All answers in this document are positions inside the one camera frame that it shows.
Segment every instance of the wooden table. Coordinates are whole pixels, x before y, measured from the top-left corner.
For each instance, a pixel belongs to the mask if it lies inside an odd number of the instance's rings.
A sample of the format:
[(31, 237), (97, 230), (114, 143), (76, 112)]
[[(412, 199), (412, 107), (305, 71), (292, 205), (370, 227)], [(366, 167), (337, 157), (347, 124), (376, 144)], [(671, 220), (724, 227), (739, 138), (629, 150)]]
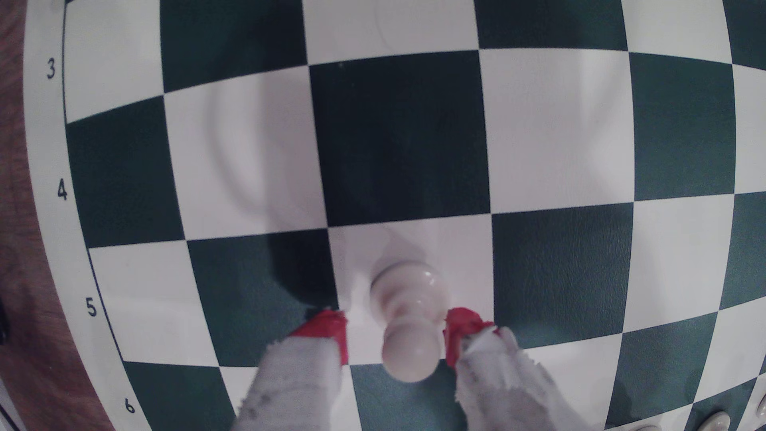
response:
[(29, 431), (112, 430), (61, 310), (34, 209), (21, 85), (26, 3), (0, 2), (0, 299), (10, 327), (0, 377)]

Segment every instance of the white pawn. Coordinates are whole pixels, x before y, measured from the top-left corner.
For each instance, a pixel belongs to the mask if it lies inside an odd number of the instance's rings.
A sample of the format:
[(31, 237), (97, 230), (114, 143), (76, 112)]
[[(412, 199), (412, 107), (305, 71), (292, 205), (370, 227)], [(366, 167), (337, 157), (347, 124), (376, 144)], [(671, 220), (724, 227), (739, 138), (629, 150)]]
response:
[(423, 263), (403, 262), (384, 270), (370, 289), (372, 314), (386, 326), (383, 367), (395, 379), (417, 382), (436, 370), (444, 339), (449, 294), (444, 281)]
[(726, 412), (718, 412), (702, 423), (697, 431), (728, 431), (731, 424), (732, 419)]

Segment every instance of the printed number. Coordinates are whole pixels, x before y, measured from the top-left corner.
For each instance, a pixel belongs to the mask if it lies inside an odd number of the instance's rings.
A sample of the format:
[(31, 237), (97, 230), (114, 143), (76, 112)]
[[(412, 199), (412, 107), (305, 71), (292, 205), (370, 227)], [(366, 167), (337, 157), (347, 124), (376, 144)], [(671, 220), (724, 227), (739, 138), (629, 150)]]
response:
[(85, 298), (85, 304), (88, 306), (88, 314), (91, 316), (96, 316), (96, 308), (91, 304), (90, 302), (93, 300), (93, 298)]
[(56, 68), (54, 67), (54, 64), (55, 64), (54, 59), (52, 57), (48, 58), (48, 66), (51, 67), (51, 72), (45, 75), (48, 77), (48, 79), (53, 79), (53, 76), (56, 74)]
[(64, 198), (64, 200), (67, 200), (67, 190), (64, 188), (64, 179), (59, 179), (58, 181), (58, 197)]

